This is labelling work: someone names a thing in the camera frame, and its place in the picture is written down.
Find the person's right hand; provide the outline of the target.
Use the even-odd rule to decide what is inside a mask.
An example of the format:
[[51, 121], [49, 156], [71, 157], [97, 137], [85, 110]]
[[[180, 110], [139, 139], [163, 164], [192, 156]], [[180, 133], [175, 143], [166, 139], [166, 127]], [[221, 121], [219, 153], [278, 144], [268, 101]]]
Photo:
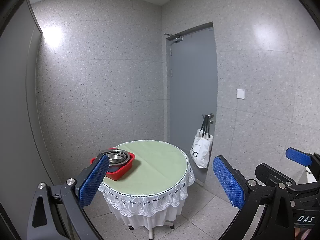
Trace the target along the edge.
[[295, 228], [295, 240], [304, 240], [310, 233], [311, 229]]

